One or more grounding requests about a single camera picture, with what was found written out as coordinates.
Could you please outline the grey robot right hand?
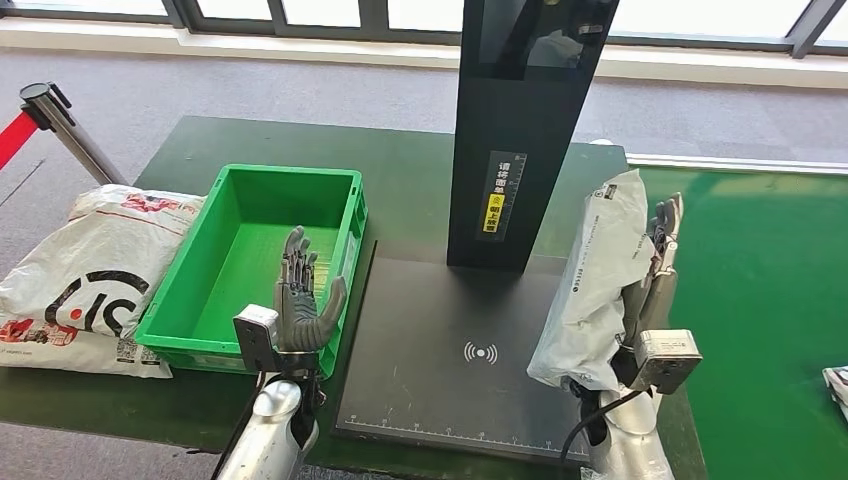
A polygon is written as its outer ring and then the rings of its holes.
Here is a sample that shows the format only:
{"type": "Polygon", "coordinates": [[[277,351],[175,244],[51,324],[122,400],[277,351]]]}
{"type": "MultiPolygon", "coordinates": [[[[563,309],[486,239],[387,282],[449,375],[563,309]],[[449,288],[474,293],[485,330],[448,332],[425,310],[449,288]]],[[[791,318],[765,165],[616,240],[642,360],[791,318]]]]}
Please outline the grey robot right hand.
{"type": "Polygon", "coordinates": [[[655,253],[646,276],[622,290],[624,336],[621,343],[632,347],[641,331],[659,329],[667,323],[673,303],[677,271],[675,257],[684,215],[681,192],[658,202],[655,216],[648,222],[648,238],[655,253]]]}

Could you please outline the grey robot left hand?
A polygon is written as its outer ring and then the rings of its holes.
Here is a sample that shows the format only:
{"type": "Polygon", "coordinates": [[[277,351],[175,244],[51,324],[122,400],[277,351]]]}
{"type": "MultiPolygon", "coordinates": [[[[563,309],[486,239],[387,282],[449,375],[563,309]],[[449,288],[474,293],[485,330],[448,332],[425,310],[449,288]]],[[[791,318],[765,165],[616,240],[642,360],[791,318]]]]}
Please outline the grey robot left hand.
{"type": "Polygon", "coordinates": [[[315,352],[327,346],[347,302],[345,278],[329,285],[324,309],[317,309],[315,263],[318,253],[303,226],[293,228],[283,245],[280,272],[273,287],[273,305],[279,315],[277,348],[281,352],[315,352]]]}

